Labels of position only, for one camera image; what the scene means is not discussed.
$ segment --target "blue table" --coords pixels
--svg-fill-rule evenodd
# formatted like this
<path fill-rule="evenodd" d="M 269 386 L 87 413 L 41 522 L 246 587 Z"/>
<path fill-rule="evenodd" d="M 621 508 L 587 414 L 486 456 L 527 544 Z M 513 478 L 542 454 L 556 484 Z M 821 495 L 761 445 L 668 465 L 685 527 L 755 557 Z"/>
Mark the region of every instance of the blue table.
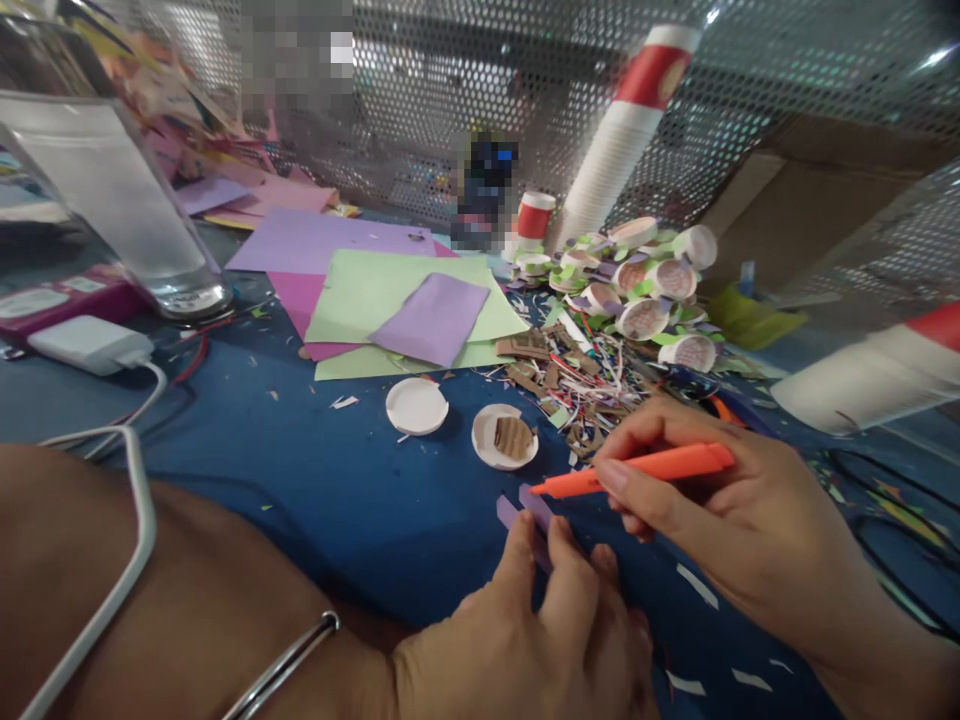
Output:
<path fill-rule="evenodd" d="M 237 246 L 227 233 L 204 233 L 221 256 Z M 230 277 L 241 308 L 270 291 L 262 275 Z M 145 418 L 150 475 L 244 515 L 334 595 L 415 626 L 440 620 L 486 582 L 498 562 L 506 536 L 494 511 L 500 494 L 519 506 L 522 482 L 567 470 L 563 438 L 518 389 L 458 370 L 441 384 L 450 413 L 440 431 L 398 444 L 384 399 L 402 377 L 314 383 L 313 364 L 297 357 L 300 343 L 279 303 L 263 310 L 266 317 L 214 331 L 200 370 Z M 155 339 L 155 359 L 171 377 L 189 363 L 192 350 L 183 351 L 196 345 L 174 344 L 177 331 L 152 318 L 134 324 Z M 0 440 L 36 442 L 105 424 L 138 406 L 152 382 L 145 371 L 98 379 L 42 358 L 0 363 Z M 734 382 L 748 396 L 766 398 L 750 383 Z M 330 407 L 349 395 L 360 402 Z M 493 402 L 515 405 L 540 432 L 538 457 L 514 474 L 488 468 L 471 446 L 473 417 Z M 827 446 L 872 452 L 960 499 L 955 467 L 882 431 L 835 440 L 779 411 L 759 412 L 810 457 Z M 843 492 L 855 496 L 850 488 Z M 914 502 L 911 493 L 903 494 Z M 657 672 L 665 717 L 839 717 L 791 650 L 724 599 L 719 611 L 704 603 L 676 571 L 678 562 L 693 564 L 669 542 L 641 546 L 628 538 L 602 496 L 550 504 L 571 520 L 585 548 L 607 542 L 616 549 L 625 592 L 649 615 L 660 662 L 678 677 L 703 683 L 706 697 L 674 692 L 671 699 Z M 956 517 L 933 507 L 928 512 L 955 537 L 960 533 Z M 960 625 L 956 578 L 931 569 L 899 536 L 882 529 L 875 534 L 871 542 L 888 562 Z M 731 668 L 759 675 L 774 692 L 737 683 Z"/>

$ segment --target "highlighter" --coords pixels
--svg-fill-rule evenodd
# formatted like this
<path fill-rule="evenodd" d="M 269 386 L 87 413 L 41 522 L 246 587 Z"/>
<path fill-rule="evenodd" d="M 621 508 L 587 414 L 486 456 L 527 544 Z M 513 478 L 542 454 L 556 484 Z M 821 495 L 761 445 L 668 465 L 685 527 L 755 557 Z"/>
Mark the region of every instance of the highlighter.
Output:
<path fill-rule="evenodd" d="M 627 465 L 658 480 L 680 480 L 707 475 L 732 467 L 733 454 L 720 443 L 694 443 L 663 452 L 624 460 Z M 550 495 L 556 499 L 604 492 L 593 468 L 547 478 L 542 485 L 530 488 L 534 495 Z"/>

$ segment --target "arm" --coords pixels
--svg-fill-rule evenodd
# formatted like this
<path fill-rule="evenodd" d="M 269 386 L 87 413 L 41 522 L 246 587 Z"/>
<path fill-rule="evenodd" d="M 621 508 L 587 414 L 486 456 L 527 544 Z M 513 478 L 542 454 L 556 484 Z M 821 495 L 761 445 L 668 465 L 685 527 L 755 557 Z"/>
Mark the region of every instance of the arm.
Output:
<path fill-rule="evenodd" d="M 723 443 L 736 466 L 669 484 L 618 462 L 662 443 L 692 442 Z M 610 435 L 597 471 L 628 532 L 675 542 L 731 603 L 804 656 L 846 717 L 960 715 L 960 649 L 887 597 L 842 516 L 787 445 L 655 399 Z"/>

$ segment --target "silver bangle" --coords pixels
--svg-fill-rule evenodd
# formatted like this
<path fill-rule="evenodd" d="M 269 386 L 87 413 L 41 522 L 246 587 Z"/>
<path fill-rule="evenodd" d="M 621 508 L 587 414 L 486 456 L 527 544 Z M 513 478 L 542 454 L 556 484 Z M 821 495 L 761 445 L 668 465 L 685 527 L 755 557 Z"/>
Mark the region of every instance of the silver bangle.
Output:
<path fill-rule="evenodd" d="M 277 688 L 283 685 L 317 645 L 339 629 L 340 616 L 333 610 L 327 610 L 320 616 L 319 623 L 310 628 L 257 678 L 250 689 L 227 711 L 223 720 L 249 720 L 249 718 L 252 718 L 260 709 L 260 706 L 276 692 Z"/>

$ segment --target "corrugated cardboard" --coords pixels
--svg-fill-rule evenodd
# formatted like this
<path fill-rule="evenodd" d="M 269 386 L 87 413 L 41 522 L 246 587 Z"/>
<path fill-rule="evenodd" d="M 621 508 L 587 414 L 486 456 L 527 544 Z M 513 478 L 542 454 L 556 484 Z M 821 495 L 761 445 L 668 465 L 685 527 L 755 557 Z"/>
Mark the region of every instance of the corrugated cardboard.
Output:
<path fill-rule="evenodd" d="M 812 117 L 784 123 L 701 220 L 719 240 L 703 292 L 716 294 L 735 281 L 744 260 L 756 262 L 758 288 L 782 290 L 958 154 L 956 142 L 889 128 Z"/>

